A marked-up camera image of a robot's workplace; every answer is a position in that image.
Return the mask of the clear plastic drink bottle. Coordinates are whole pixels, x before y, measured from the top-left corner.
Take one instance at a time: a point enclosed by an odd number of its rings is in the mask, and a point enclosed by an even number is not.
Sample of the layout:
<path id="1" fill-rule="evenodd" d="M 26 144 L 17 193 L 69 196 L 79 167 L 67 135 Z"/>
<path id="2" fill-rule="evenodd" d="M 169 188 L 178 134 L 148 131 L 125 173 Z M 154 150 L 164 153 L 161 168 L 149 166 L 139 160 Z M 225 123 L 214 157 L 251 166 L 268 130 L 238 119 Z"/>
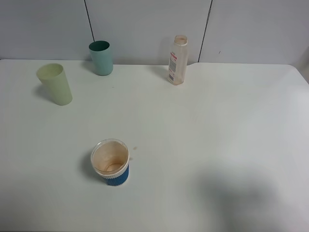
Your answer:
<path id="1" fill-rule="evenodd" d="M 184 82 L 188 62 L 188 39 L 185 35 L 176 35 L 169 57 L 168 80 L 175 86 Z"/>

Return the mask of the pale yellow plastic cup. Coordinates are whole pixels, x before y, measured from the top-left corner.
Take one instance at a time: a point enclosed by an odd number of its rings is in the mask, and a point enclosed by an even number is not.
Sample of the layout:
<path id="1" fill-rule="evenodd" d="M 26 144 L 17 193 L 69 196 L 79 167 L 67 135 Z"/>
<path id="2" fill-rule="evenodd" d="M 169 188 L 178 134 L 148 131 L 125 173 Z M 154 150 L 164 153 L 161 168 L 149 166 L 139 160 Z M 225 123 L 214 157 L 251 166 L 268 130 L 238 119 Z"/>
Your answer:
<path id="1" fill-rule="evenodd" d="M 55 104 L 63 106 L 72 101 L 69 83 L 61 64 L 43 65 L 37 70 L 36 75 Z"/>

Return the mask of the glass cup with blue sleeve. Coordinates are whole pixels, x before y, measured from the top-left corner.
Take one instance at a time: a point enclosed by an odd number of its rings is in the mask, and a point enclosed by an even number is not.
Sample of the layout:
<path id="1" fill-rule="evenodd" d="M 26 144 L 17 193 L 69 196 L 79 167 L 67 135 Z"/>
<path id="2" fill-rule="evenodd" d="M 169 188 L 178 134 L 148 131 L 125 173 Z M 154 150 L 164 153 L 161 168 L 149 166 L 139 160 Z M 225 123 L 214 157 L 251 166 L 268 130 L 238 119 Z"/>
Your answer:
<path id="1" fill-rule="evenodd" d="M 120 186 L 129 176 L 129 150 L 120 140 L 107 139 L 99 142 L 91 153 L 95 172 L 109 186 Z"/>

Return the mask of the teal plastic cup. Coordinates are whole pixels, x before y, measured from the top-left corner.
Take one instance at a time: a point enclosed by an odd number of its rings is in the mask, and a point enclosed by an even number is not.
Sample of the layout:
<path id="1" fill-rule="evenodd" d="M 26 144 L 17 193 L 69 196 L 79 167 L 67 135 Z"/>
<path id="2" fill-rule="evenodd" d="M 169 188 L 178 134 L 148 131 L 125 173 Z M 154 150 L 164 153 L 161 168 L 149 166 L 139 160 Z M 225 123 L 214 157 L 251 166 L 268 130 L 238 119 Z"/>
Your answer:
<path id="1" fill-rule="evenodd" d="M 89 45 L 90 56 L 96 73 L 107 76 L 113 71 L 111 47 L 107 41 L 94 41 Z"/>

